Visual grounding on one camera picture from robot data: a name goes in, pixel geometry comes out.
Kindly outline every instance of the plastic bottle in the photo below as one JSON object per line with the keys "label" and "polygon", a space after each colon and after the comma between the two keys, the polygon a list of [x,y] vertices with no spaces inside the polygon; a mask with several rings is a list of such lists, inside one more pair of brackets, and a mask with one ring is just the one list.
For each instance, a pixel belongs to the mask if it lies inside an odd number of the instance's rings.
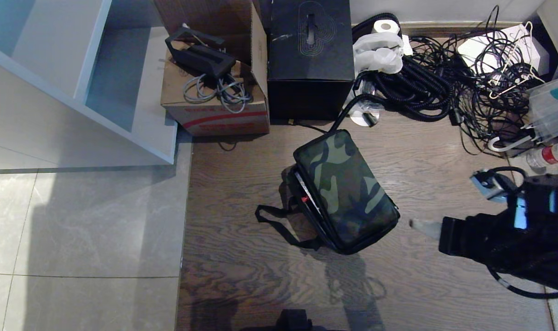
{"label": "plastic bottle", "polygon": [[526,161],[532,168],[544,168],[550,164],[558,163],[558,144],[529,151],[526,155]]}

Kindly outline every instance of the white shelf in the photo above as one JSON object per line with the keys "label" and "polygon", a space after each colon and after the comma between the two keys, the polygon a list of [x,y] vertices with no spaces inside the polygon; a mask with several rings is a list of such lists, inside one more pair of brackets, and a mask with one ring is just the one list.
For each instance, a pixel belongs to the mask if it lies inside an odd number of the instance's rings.
{"label": "white shelf", "polygon": [[0,50],[84,102],[111,0],[0,1]]}
{"label": "white shelf", "polygon": [[161,106],[167,37],[163,27],[105,31],[86,105],[172,160],[177,124]]}

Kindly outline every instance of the camouflage bag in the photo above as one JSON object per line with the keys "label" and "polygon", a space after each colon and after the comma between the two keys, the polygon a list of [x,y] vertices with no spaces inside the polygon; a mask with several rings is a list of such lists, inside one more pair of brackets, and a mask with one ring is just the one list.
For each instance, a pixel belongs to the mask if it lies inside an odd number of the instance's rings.
{"label": "camouflage bag", "polygon": [[397,206],[379,185],[346,130],[331,130],[294,153],[296,166],[287,185],[317,238],[297,241],[282,224],[260,215],[264,210],[285,217],[292,210],[259,205],[256,217],[271,224],[292,245],[354,254],[391,231],[399,219]]}

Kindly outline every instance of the wooden floor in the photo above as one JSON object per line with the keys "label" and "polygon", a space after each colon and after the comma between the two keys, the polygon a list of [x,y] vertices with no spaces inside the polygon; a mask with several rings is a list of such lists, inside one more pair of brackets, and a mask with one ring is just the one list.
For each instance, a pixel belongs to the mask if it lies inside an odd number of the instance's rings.
{"label": "wooden floor", "polygon": [[[500,212],[504,205],[486,201],[469,176],[505,161],[466,154],[447,120],[384,113],[374,128],[350,120],[342,128],[402,215],[390,234],[353,256],[292,247],[253,214],[258,204],[281,206],[281,172],[293,164],[296,147],[319,135],[315,130],[272,126],[271,134],[232,151],[194,144],[179,330],[274,325],[283,308],[305,308],[315,325],[338,330],[552,329],[546,301],[508,292],[483,265],[438,253],[436,241],[408,225],[416,217]],[[283,222],[296,230],[302,224]]]}

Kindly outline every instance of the camouflage pattern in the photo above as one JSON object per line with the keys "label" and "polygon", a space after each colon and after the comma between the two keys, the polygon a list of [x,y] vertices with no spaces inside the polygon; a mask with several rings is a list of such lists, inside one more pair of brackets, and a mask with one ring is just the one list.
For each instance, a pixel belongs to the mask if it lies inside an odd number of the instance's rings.
{"label": "camouflage pattern", "polygon": [[300,170],[313,181],[344,243],[380,231],[399,218],[394,203],[345,130],[300,147],[294,156]]}

